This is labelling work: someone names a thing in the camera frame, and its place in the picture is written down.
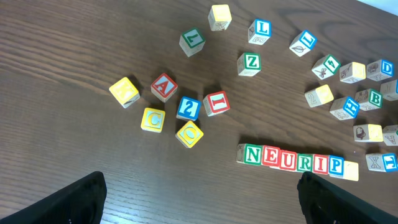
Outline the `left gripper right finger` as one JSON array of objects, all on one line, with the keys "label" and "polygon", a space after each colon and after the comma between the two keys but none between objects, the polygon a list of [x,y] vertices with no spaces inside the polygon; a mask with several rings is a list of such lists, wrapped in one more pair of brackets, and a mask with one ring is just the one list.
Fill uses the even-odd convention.
[{"label": "left gripper right finger", "polygon": [[302,174],[297,190],[307,223],[397,223],[397,217],[312,172]]}]

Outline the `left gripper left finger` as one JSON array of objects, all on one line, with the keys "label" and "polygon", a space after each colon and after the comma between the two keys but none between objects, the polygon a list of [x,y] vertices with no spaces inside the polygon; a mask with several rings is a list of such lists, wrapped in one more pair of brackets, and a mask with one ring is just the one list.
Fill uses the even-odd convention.
[{"label": "left gripper left finger", "polygon": [[95,171],[42,200],[1,219],[10,224],[99,224],[106,200],[104,175]]}]

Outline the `blue P block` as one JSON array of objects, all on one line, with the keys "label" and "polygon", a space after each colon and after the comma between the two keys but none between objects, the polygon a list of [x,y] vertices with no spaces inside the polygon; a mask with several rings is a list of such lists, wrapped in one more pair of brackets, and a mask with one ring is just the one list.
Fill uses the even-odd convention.
[{"label": "blue P block", "polygon": [[329,171],[330,177],[342,179],[344,176],[344,159],[339,156],[329,156]]}]

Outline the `green R block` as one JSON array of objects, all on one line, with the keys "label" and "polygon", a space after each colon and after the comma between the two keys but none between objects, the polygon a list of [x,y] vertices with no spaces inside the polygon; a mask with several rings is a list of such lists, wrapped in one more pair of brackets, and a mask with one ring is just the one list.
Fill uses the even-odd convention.
[{"label": "green R block", "polygon": [[312,154],[297,154],[297,172],[311,172],[313,170]]}]

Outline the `yellow S block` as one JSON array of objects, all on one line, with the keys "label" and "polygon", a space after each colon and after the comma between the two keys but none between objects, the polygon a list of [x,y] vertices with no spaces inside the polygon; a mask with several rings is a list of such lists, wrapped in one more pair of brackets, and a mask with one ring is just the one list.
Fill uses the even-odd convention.
[{"label": "yellow S block", "polygon": [[344,162],[343,179],[356,182],[359,180],[359,164],[357,162]]}]

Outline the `red U block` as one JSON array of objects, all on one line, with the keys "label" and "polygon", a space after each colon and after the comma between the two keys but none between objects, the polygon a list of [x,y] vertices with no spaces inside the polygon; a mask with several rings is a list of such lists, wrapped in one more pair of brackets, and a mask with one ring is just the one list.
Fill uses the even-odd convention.
[{"label": "red U block", "polygon": [[291,172],[297,171],[297,153],[293,151],[280,151],[280,170],[286,170]]}]

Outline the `red E block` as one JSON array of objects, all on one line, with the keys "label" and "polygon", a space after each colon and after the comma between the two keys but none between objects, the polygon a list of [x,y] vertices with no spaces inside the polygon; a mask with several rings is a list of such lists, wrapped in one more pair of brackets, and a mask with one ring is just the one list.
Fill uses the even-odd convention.
[{"label": "red E block", "polygon": [[268,166],[273,169],[279,169],[280,166],[280,148],[274,146],[263,145],[262,147],[262,161],[263,166]]}]

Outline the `green N block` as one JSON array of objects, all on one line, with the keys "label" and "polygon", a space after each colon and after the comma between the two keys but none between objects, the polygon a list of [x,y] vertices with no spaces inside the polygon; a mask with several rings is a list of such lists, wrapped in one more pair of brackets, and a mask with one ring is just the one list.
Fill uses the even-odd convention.
[{"label": "green N block", "polygon": [[262,146],[255,144],[238,144],[236,162],[252,166],[262,164]]}]

